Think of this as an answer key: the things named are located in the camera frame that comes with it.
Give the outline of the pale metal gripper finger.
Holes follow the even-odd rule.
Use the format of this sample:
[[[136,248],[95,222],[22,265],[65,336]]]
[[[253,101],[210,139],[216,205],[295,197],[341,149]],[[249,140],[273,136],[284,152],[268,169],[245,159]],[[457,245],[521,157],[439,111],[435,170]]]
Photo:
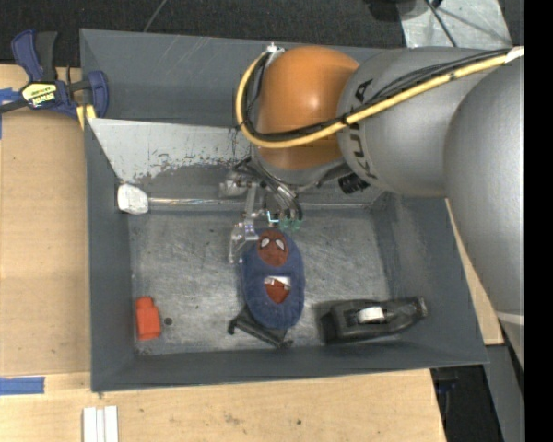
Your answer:
[[[230,233],[228,260],[236,263],[244,247],[258,240],[259,236],[254,228],[253,221],[241,221],[237,223]]]

